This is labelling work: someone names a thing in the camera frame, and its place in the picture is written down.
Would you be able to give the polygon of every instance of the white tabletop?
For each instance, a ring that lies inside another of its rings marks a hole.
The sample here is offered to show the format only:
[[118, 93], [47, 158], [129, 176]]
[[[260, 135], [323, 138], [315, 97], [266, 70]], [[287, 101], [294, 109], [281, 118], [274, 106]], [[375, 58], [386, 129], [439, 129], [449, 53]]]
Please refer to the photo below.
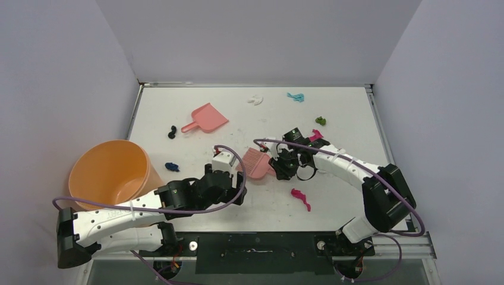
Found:
[[[286, 96], [303, 93], [305, 101]], [[247, 103], [253, 95], [262, 104]], [[193, 130], [170, 140], [170, 127], [179, 130], [189, 124], [191, 112], [210, 102], [229, 122], [214, 133]], [[315, 123], [318, 116], [327, 125]], [[387, 165], [385, 151], [363, 87], [173, 87], [144, 88], [130, 140], [142, 146], [165, 182], [200, 178], [212, 159], [212, 147], [223, 144], [243, 155], [254, 147], [255, 138], [277, 137], [299, 127], [305, 137], [318, 129], [325, 139], [347, 153], [369, 163]], [[166, 162], [180, 166], [180, 172], [165, 169]], [[309, 177], [308, 169], [300, 169]], [[292, 188], [306, 194], [311, 212], [291, 196]], [[337, 177], [318, 173], [302, 182], [296, 178], [278, 181], [267, 175], [261, 181], [247, 181], [244, 204], [210, 214], [178, 218], [171, 222], [179, 232], [256, 232], [336, 230], [364, 213], [359, 190]], [[396, 230], [406, 230], [400, 222]]]

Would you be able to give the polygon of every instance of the metal frame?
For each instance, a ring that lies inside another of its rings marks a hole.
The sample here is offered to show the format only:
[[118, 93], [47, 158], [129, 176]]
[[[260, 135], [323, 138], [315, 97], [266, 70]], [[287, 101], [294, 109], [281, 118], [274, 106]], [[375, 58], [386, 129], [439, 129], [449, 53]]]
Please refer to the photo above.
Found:
[[[366, 93], [368, 96], [369, 104], [371, 106], [371, 110], [373, 112], [373, 116], [375, 118], [376, 126], [379, 130], [380, 138], [382, 141], [382, 145], [387, 157], [388, 162], [394, 163], [394, 159], [392, 156], [392, 152], [390, 150], [390, 145], [386, 138], [385, 132], [383, 130], [382, 121], [380, 119], [378, 110], [376, 109], [376, 104], [374, 101], [373, 89], [370, 84], [363, 85], [341, 85], [341, 84], [194, 84], [192, 82], [168, 82], [168, 83], [141, 83], [140, 88], [138, 90], [137, 99], [135, 102], [135, 106], [131, 115], [130, 125], [128, 128], [128, 132], [126, 135], [126, 139], [129, 139], [131, 135], [131, 131], [133, 129], [133, 125], [136, 118], [136, 113], [138, 111], [138, 107], [141, 102], [143, 89], [144, 88], [155, 88], [155, 87], [364, 87], [366, 89]], [[422, 237], [403, 237], [398, 235], [393, 235], [401, 244], [403, 251], [404, 259], [421, 259], [424, 264], [424, 269], [426, 271], [426, 276], [431, 285], [441, 285], [441, 281], [439, 275], [437, 273], [436, 264], [434, 260], [436, 259], [436, 253], [434, 251], [434, 247], [432, 245], [430, 235], [427, 232]], [[396, 259], [399, 256], [399, 251], [395, 243], [385, 237], [373, 237], [373, 243], [375, 245], [375, 256], [368, 256], [369, 259]], [[128, 260], [128, 259], [136, 259], [134, 255], [129, 252], [123, 253], [114, 253], [107, 254], [103, 256], [98, 256], [95, 259], [105, 259], [105, 260]], [[173, 257], [163, 256], [163, 257], [146, 257], [146, 260], [154, 260], [154, 261], [166, 261], [172, 260]], [[353, 257], [333, 257], [333, 260], [345, 260], [345, 259], [353, 259]], [[80, 267], [77, 280], [81, 280], [79, 284], [86, 285], [89, 279], [89, 272], [93, 266], [93, 260], [88, 262], [87, 264]], [[197, 257], [177, 257], [175, 260], [184, 261], [184, 260], [197, 260]]]

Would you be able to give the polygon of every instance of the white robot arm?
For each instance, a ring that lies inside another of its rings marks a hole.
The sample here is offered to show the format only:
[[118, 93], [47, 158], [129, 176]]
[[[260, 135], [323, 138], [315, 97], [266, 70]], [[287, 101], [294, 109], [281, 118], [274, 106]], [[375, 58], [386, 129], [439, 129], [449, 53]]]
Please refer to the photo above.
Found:
[[299, 167], [311, 166], [341, 178], [363, 193], [365, 214], [354, 217], [336, 231], [337, 235], [343, 233], [350, 243], [361, 242], [377, 232], [386, 233], [410, 213], [370, 172], [377, 173], [388, 181], [413, 208], [416, 207], [410, 189], [395, 165], [381, 167], [359, 160], [322, 138], [315, 141], [304, 138], [298, 128], [287, 132], [282, 139], [281, 144], [272, 138], [256, 140], [256, 143], [261, 142], [263, 151], [271, 152], [269, 163], [274, 168], [277, 179], [290, 180]]
[[[179, 240], [173, 225], [164, 221], [192, 216], [220, 202], [243, 203], [247, 190], [242, 185], [241, 172], [236, 175], [236, 187], [232, 187], [234, 175], [230, 173], [234, 160], [233, 154], [220, 152], [214, 156], [212, 164], [205, 165], [205, 175], [201, 179], [170, 181], [141, 197], [115, 205], [114, 209], [81, 212], [61, 209], [56, 229], [58, 267], [79, 266], [96, 255], [109, 252], [171, 253]], [[157, 209], [185, 212], [159, 213]]]

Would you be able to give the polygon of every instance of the orange bucket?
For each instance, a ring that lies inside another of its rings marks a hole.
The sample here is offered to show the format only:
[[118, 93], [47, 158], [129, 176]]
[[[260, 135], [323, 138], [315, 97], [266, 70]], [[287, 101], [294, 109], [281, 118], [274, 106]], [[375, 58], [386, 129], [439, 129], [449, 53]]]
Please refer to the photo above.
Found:
[[[162, 185], [143, 148], [126, 140], [91, 148], [77, 160], [68, 180], [72, 197], [109, 205], [132, 200]], [[77, 204], [86, 210], [100, 208]]]

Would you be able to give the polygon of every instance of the green toy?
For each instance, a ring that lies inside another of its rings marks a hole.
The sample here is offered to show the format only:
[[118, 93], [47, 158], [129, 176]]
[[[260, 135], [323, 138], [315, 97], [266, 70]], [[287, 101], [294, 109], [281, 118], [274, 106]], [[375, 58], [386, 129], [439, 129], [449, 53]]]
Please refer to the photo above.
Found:
[[318, 117], [317, 119], [315, 119], [315, 123], [325, 126], [326, 120], [323, 117]]

